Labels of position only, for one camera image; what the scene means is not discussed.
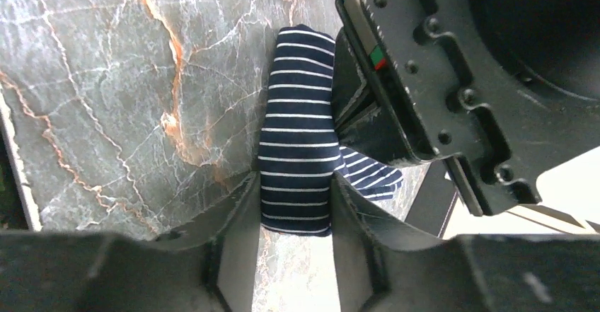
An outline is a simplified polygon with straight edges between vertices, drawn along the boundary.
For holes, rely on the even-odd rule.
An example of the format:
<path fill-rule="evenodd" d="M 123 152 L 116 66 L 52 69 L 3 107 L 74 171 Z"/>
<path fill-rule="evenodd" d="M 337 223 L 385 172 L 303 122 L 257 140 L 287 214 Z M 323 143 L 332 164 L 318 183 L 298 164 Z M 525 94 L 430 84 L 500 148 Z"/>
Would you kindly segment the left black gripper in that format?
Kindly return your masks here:
<path fill-rule="evenodd" d="M 536 204 L 599 146 L 599 0 L 335 0 L 343 146 L 444 161 L 471 214 Z"/>

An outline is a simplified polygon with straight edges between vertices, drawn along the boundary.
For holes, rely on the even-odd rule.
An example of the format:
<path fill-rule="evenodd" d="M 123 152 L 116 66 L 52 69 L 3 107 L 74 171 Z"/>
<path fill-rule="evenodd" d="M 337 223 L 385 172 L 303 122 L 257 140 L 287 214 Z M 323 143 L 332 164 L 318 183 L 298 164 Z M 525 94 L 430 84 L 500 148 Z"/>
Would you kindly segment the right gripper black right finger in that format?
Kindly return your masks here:
<path fill-rule="evenodd" d="M 467 234 L 449 240 L 331 183 L 343 311 L 598 311 L 599 237 Z"/>

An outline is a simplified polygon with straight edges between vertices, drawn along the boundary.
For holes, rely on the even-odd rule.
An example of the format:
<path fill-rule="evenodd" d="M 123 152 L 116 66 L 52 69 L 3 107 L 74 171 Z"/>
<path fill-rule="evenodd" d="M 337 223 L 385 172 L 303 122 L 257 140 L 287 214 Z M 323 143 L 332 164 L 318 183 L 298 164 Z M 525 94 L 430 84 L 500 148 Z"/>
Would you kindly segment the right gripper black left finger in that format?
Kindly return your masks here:
<path fill-rule="evenodd" d="M 1 234 L 2 311 L 250 311 L 260 234 L 251 172 L 193 220 L 141 241 L 112 232 Z"/>

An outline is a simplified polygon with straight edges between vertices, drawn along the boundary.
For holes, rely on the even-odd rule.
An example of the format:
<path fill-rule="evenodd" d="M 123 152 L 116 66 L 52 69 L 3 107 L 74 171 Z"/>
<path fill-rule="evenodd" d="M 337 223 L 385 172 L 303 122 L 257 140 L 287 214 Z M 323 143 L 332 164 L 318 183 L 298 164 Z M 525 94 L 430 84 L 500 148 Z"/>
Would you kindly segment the blue striped boxer shorts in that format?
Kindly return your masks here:
<path fill-rule="evenodd" d="M 331 106 L 334 55 L 334 39 L 307 25 L 277 35 L 258 147 L 267 230 L 328 236 L 335 175 L 370 201 L 392 199 L 403 184 L 399 169 L 340 144 Z"/>

